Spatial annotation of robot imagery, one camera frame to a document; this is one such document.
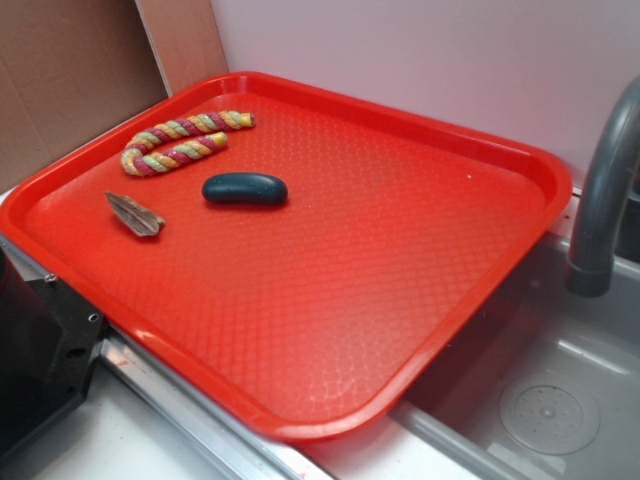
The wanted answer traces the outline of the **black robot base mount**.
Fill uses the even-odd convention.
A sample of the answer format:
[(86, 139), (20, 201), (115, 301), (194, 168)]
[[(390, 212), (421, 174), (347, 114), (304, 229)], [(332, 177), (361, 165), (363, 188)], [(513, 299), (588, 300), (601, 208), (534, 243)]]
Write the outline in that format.
[(85, 401), (104, 330), (66, 282), (26, 280), (1, 254), (2, 462)]

